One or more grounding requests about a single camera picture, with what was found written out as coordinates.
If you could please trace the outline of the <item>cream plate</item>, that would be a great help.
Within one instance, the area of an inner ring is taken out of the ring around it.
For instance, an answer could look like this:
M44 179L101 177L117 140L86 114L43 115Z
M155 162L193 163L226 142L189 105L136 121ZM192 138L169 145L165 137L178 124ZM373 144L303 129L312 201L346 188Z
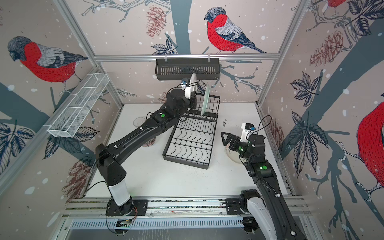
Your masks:
M231 161L233 161L236 164L242 164L242 159L240 157L240 154L236 151L232 151L229 149L228 146L225 146L225 153L230 158Z

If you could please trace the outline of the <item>pale green plate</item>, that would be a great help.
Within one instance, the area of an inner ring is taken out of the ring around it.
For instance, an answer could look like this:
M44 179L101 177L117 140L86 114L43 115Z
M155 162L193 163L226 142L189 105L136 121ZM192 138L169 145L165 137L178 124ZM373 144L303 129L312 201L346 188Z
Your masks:
M204 94L204 101L203 101L203 105L202 105L201 116L203 116L205 114L205 112L207 111L210 90L211 90L211 88L207 84L205 94Z

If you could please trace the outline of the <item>white patterned plate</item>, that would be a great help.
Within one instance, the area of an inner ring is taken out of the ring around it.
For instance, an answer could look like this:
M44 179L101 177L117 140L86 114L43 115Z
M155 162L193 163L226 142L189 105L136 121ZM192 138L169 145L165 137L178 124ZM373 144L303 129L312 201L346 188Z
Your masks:
M196 87L197 87L197 75L193 73L190 79L188 90L187 90L187 93L189 93L190 97L192 96L192 93L196 91Z

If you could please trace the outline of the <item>clear plastic cup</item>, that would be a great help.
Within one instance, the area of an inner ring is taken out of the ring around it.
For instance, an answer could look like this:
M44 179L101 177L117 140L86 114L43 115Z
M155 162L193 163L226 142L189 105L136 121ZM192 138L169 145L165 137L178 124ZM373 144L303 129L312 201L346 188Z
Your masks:
M145 123L146 119L144 117L138 117L136 119L134 119L133 121L133 125L138 128L140 127L143 123Z

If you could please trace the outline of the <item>pink floral bowl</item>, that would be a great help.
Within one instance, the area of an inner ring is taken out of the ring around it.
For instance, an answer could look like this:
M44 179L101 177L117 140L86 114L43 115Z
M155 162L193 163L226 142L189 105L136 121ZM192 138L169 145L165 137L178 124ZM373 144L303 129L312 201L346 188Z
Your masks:
M156 141L156 138L152 138L149 141L147 141L145 144L142 145L142 147L148 148L151 147Z

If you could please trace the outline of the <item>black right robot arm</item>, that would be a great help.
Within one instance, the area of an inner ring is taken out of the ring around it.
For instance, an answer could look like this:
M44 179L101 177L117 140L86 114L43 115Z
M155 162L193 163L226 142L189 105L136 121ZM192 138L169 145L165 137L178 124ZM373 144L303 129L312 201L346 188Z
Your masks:
M283 197L277 175L265 155L265 137L250 135L245 141L221 133L223 145L238 153L241 163L256 185L243 190L236 199L222 204L228 215L245 214L245 231L260 229L267 240L305 240Z

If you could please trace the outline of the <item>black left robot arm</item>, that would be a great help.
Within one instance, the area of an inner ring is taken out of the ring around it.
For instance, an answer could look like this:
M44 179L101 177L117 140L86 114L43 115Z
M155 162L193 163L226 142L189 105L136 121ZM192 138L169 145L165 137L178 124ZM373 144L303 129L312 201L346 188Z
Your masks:
M112 144L97 146L97 168L121 215L128 215L134 208L126 185L127 172L122 163L146 142L175 126L188 110L195 110L196 107L196 91L174 88L166 94L166 102L160 109L151 113L143 124Z

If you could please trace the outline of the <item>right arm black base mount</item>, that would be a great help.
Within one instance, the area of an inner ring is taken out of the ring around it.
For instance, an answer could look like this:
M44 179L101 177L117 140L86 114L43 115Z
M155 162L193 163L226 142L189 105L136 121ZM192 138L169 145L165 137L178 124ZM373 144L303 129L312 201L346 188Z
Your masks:
M221 204L221 208L226 209L227 215L250 215L247 207L248 200L252 198L260 198L261 195L257 190L243 190L237 198L225 199Z

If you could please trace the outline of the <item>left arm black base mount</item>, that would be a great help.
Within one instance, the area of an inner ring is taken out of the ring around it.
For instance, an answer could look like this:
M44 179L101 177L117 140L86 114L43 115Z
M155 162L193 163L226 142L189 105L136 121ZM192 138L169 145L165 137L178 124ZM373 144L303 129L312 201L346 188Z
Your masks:
M114 199L110 199L107 204L106 216L145 216L147 212L148 203L148 200L130 199L122 206L118 206Z

